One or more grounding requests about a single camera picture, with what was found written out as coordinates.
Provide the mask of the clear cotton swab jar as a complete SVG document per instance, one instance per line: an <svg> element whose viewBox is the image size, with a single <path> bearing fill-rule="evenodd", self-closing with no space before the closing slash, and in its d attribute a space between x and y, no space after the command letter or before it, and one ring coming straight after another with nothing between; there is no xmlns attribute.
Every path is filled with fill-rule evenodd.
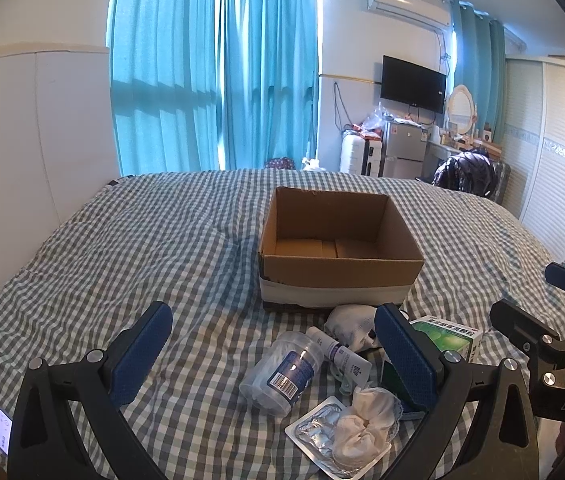
<svg viewBox="0 0 565 480"><path fill-rule="evenodd" d="M255 408L285 417L319 373L322 362L322 350L311 337L282 333L244 376L239 391Z"/></svg>

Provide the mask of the silver mini fridge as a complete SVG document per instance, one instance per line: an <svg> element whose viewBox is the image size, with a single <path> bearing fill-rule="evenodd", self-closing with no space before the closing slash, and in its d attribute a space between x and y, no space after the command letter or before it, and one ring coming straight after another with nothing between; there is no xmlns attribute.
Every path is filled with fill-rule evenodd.
<svg viewBox="0 0 565 480"><path fill-rule="evenodd" d="M416 179L422 174L429 133L416 122L390 120L383 136L382 177Z"/></svg>

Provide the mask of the white lace scrunchie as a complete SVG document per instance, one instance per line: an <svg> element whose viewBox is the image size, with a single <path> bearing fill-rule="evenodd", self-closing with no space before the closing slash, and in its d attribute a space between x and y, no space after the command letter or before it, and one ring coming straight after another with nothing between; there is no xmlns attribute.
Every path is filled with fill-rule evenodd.
<svg viewBox="0 0 565 480"><path fill-rule="evenodd" d="M352 404L333 431L332 457L346 468L361 468L380 456L398 431L403 407L381 387L356 387Z"/></svg>

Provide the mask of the blue window curtains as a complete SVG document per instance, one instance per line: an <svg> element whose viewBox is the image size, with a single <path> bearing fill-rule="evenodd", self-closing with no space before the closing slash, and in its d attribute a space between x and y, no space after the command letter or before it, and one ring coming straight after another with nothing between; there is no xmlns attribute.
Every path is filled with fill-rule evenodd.
<svg viewBox="0 0 565 480"><path fill-rule="evenodd" d="M123 174L299 167L317 153L320 0L110 0Z"/></svg>

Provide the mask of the blue corner curtain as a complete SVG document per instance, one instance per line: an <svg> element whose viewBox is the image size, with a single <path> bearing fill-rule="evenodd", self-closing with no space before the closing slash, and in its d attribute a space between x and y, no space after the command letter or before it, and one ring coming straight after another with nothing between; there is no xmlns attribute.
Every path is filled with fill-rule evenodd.
<svg viewBox="0 0 565 480"><path fill-rule="evenodd" d="M500 144L505 131L505 29L467 1L450 0L450 12L457 44L455 84L463 84L473 96L476 128L490 126L494 142Z"/></svg>

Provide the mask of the white suitcase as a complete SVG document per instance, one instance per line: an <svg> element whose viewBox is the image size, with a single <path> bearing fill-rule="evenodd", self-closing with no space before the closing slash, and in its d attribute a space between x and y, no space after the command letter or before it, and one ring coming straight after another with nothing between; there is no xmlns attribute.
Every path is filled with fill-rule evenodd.
<svg viewBox="0 0 565 480"><path fill-rule="evenodd" d="M340 168L343 174L362 174L366 141L356 133L345 133L342 138Z"/></svg>

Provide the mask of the black wall television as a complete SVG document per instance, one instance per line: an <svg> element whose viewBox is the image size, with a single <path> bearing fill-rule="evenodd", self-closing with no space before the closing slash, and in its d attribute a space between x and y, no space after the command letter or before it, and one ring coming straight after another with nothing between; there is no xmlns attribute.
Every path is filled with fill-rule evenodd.
<svg viewBox="0 0 565 480"><path fill-rule="evenodd" d="M383 56L380 96L408 106L442 114L447 76L400 58Z"/></svg>

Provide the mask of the white air conditioner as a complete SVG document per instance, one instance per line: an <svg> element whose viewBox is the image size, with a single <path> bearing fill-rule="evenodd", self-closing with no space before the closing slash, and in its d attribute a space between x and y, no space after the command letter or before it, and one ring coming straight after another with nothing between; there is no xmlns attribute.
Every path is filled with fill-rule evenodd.
<svg viewBox="0 0 565 480"><path fill-rule="evenodd" d="M444 30L451 24L446 8L424 0L367 0L367 8L433 30Z"/></svg>

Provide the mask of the oval vanity mirror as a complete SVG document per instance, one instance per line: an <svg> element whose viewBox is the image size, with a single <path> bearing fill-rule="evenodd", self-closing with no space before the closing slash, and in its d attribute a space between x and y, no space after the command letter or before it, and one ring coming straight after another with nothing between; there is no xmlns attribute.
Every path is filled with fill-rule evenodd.
<svg viewBox="0 0 565 480"><path fill-rule="evenodd" d="M446 102L446 129L453 134L472 136L476 119L477 110L471 92L464 84L458 84Z"/></svg>

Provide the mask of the smartphone with lit screen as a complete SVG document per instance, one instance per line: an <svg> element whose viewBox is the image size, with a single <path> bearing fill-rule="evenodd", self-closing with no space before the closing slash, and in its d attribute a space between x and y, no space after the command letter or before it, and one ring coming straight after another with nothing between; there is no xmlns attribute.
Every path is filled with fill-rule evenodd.
<svg viewBox="0 0 565 480"><path fill-rule="evenodd" d="M9 453L11 428L11 418L0 408L0 452L5 455Z"/></svg>

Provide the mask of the white socks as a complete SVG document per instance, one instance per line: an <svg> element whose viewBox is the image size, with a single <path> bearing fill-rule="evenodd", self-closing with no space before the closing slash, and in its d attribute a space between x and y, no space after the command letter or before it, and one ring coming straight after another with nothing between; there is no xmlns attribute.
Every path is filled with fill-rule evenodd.
<svg viewBox="0 0 565 480"><path fill-rule="evenodd" d="M323 331L356 353L381 346L375 333L376 307L343 304L336 307L323 324Z"/></svg>

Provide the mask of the green white medicine box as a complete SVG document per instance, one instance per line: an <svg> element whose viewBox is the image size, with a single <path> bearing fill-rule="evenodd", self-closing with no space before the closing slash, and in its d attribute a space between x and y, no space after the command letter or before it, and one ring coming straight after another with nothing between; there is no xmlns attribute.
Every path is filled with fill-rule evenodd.
<svg viewBox="0 0 565 480"><path fill-rule="evenodd" d="M439 351L458 352L466 361L476 362L483 330L427 315L410 322L419 332L427 334Z"/></svg>

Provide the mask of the white toothpaste tube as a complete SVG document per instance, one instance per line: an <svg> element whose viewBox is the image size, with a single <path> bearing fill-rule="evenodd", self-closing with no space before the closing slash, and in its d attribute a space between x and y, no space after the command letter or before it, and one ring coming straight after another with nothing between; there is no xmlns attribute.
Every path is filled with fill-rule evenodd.
<svg viewBox="0 0 565 480"><path fill-rule="evenodd" d="M360 388L368 384L371 372L371 363L368 360L349 350L316 326L311 326L306 335L318 344L325 359L347 379Z"/></svg>

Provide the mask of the silver foil blister pack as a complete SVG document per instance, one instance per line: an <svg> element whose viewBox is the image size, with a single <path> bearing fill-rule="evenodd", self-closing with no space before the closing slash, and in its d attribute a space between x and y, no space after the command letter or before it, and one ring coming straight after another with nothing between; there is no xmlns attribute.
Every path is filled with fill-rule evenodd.
<svg viewBox="0 0 565 480"><path fill-rule="evenodd" d="M296 422L292 422L284 433L287 437L330 479L361 479L389 453L392 444L365 466L345 467L332 457L334 429L346 406L335 396L322 401Z"/></svg>

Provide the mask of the white slatted wardrobe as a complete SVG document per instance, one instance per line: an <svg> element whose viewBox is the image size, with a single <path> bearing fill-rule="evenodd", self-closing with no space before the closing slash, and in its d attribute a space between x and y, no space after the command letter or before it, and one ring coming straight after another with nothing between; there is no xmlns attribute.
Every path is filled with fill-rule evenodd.
<svg viewBox="0 0 565 480"><path fill-rule="evenodd" d="M565 61L507 58L503 206L565 262Z"/></svg>

